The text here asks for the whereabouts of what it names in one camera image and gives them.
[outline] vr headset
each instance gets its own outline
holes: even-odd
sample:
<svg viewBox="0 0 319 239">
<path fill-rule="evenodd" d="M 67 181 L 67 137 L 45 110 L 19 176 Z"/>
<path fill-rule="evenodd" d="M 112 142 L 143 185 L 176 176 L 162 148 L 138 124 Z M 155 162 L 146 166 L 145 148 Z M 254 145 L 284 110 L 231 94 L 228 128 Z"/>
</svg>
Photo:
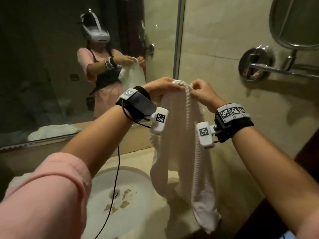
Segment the vr headset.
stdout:
<svg viewBox="0 0 319 239">
<path fill-rule="evenodd" d="M 102 30 L 99 20 L 94 12 L 89 9 L 88 13 L 81 15 L 81 26 L 93 42 L 110 42 L 110 34 L 106 30 Z"/>
</svg>

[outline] pink sleeve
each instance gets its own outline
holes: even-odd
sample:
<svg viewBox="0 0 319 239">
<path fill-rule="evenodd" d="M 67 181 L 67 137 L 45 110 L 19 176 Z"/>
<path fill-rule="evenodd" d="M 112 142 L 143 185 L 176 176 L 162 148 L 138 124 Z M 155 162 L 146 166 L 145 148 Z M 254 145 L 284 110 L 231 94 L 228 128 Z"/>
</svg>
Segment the pink sleeve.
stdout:
<svg viewBox="0 0 319 239">
<path fill-rule="evenodd" d="M 80 238 L 91 182 L 82 160 L 48 156 L 0 204 L 0 238 Z"/>
<path fill-rule="evenodd" d="M 91 75 L 90 73 L 88 73 L 86 71 L 86 68 L 89 64 L 94 64 L 94 60 L 93 60 L 93 55 L 91 54 L 91 52 L 86 49 L 86 48 L 80 48 L 78 50 L 78 62 L 79 64 L 82 66 L 82 69 L 84 71 L 84 74 L 86 75 L 86 78 L 88 79 L 88 81 L 90 82 L 95 82 L 96 81 L 96 76 Z"/>
<path fill-rule="evenodd" d="M 300 227 L 297 234 L 298 239 L 319 238 L 319 209 L 313 213 Z"/>
</svg>

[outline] person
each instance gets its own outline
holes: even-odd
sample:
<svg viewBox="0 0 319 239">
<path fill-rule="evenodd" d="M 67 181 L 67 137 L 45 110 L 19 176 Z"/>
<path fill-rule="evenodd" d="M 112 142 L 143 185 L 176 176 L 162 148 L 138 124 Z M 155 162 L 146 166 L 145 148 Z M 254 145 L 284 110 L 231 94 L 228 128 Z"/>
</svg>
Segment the person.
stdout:
<svg viewBox="0 0 319 239">
<path fill-rule="evenodd" d="M 89 29 L 94 28 L 91 13 L 83 15 L 82 20 Z M 87 80 L 95 85 L 90 95 L 94 95 L 94 116 L 97 118 L 113 107 L 123 92 L 118 78 L 120 70 L 108 69 L 105 59 L 113 57 L 114 63 L 123 67 L 132 65 L 135 59 L 112 49 L 110 42 L 94 42 L 85 32 L 83 34 L 87 37 L 87 46 L 80 48 L 77 56 Z M 137 57 L 137 60 L 142 68 L 145 67 L 145 60 L 142 56 Z"/>
<path fill-rule="evenodd" d="M 151 100 L 185 90 L 161 78 L 143 86 Z M 210 112 L 226 104 L 211 85 L 191 84 L 191 95 Z M 0 238 L 80 238 L 86 224 L 91 178 L 107 161 L 132 121 L 114 106 L 50 155 L 0 204 Z M 319 185 L 254 127 L 232 142 L 265 197 L 299 239 L 319 238 Z"/>
</svg>

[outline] knitted white cloth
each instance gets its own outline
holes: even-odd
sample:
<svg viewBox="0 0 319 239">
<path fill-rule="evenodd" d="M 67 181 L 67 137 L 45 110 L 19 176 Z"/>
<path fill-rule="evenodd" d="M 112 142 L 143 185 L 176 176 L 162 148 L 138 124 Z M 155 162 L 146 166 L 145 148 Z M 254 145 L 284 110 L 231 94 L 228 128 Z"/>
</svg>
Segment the knitted white cloth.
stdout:
<svg viewBox="0 0 319 239">
<path fill-rule="evenodd" d="M 197 136 L 196 124 L 204 121 L 201 105 L 190 96 L 191 87 L 184 81 L 185 92 L 164 95 L 160 107 L 169 111 L 165 129 L 160 135 L 151 133 L 155 148 L 151 180 L 157 193 L 168 197 L 168 170 L 178 171 L 178 195 L 192 207 L 198 224 L 207 232 L 214 231 L 220 215 L 216 208 L 212 162 Z"/>
</svg>

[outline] hand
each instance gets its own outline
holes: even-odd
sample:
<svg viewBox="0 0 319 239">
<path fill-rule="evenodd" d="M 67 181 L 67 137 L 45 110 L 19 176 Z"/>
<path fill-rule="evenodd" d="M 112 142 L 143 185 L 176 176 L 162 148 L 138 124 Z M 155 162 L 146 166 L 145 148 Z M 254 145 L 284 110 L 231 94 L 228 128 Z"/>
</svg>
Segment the hand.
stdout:
<svg viewBox="0 0 319 239">
<path fill-rule="evenodd" d="M 144 68 L 145 67 L 145 59 L 142 56 L 137 57 L 138 59 L 138 64 L 140 67 Z"/>
<path fill-rule="evenodd" d="M 173 84 L 173 81 L 173 78 L 163 77 L 158 80 L 149 82 L 142 87 L 150 95 L 151 101 L 159 102 L 162 99 L 162 96 L 168 92 L 185 90 L 185 86 Z"/>
<path fill-rule="evenodd" d="M 194 89 L 191 91 L 191 95 L 205 105 L 210 112 L 216 113 L 218 108 L 227 104 L 217 95 L 213 87 L 203 80 L 195 80 L 190 86 Z"/>
<path fill-rule="evenodd" d="M 113 57 L 114 63 L 117 65 L 122 65 L 123 67 L 131 66 L 135 59 L 127 55 L 116 55 Z"/>
</svg>

